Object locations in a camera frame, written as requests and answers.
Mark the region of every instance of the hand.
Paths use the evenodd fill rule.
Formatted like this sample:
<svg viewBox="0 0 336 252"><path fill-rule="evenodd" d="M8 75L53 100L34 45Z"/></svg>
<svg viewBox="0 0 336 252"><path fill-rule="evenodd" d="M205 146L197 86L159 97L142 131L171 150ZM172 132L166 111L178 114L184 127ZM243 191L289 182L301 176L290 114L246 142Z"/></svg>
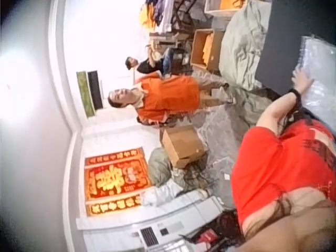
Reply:
<svg viewBox="0 0 336 252"><path fill-rule="evenodd" d="M150 46L149 46L149 47L147 47L147 53L148 53L148 54L151 54L151 53L152 53L152 51L153 51L153 50L152 50L152 47L150 47Z"/></svg>
<svg viewBox="0 0 336 252"><path fill-rule="evenodd" d="M293 71L292 81L294 88L302 95L310 88L314 80L309 78L303 69L296 67Z"/></svg>

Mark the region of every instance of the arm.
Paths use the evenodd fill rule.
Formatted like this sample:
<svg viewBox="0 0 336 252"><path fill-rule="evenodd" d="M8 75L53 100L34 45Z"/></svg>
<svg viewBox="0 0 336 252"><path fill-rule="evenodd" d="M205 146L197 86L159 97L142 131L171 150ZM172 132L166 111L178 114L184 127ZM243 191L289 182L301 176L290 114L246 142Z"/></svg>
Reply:
<svg viewBox="0 0 336 252"><path fill-rule="evenodd" d="M149 122L165 122L167 120L167 115L164 110L146 110L137 109L137 113L140 119L148 120Z"/></svg>
<svg viewBox="0 0 336 252"><path fill-rule="evenodd" d="M145 79L149 79L149 78L152 78L152 79L161 79L161 73L159 71L151 72L151 73L149 73L149 74L147 74L147 75L145 75L145 76L137 79L134 84L138 84L139 82L141 82L141 81L143 81Z"/></svg>
<svg viewBox="0 0 336 252"><path fill-rule="evenodd" d="M310 79L303 70L298 68L293 71L292 81L294 88L301 95L305 93L313 83L313 80ZM296 95L292 92L280 97L262 113L257 122L257 126L267 128L277 135L279 121L288 114L295 104Z"/></svg>
<svg viewBox="0 0 336 252"><path fill-rule="evenodd" d="M274 101L261 114L257 126L264 127L278 135L278 123L295 106L296 96L294 93L288 93Z"/></svg>
<svg viewBox="0 0 336 252"><path fill-rule="evenodd" d="M148 47L147 49L147 53L148 53L148 61L149 61L149 65L151 65L151 67L155 67L155 60L152 57L152 48Z"/></svg>

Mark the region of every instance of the orange clothing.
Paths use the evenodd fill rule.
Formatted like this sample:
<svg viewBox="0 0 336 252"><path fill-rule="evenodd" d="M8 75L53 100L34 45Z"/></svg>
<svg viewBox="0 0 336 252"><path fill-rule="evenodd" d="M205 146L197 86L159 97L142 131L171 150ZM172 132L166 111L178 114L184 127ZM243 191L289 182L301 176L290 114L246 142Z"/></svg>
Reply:
<svg viewBox="0 0 336 252"><path fill-rule="evenodd" d="M136 109L140 118L162 121L165 115L194 111L200 104L200 90L191 76L162 80L155 72L136 83L141 83L141 88L147 92L143 107Z"/></svg>
<svg viewBox="0 0 336 252"><path fill-rule="evenodd" d="M153 4L150 5L143 5L139 15L139 22L140 25L145 27L148 31L154 31L156 27L156 23L153 20L154 16L154 6Z"/></svg>
<svg viewBox="0 0 336 252"><path fill-rule="evenodd" d="M237 9L242 8L243 0L221 0L219 9Z"/></svg>
<svg viewBox="0 0 336 252"><path fill-rule="evenodd" d="M317 140L314 129L332 139L320 122L294 123L277 137L263 127L254 127L244 136L232 173L233 198L240 225L255 211L281 194L313 187L336 202L336 158L326 144Z"/></svg>

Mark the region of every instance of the cardboard box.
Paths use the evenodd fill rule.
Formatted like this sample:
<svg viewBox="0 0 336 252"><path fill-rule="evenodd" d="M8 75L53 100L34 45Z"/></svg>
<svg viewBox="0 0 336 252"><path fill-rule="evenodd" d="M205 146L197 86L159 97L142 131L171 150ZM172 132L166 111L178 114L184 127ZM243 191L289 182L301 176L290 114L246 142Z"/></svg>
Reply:
<svg viewBox="0 0 336 252"><path fill-rule="evenodd" d="M202 141L192 125L162 129L161 143L176 168L199 160L205 153Z"/></svg>
<svg viewBox="0 0 336 252"><path fill-rule="evenodd" d="M205 46L206 38L209 34L213 33L213 39L209 45L209 60L206 65L203 61L203 49ZM191 52L190 64L196 68L205 69L209 71L218 70L219 56L222 45L224 31L215 29L198 29L195 31L193 50Z"/></svg>

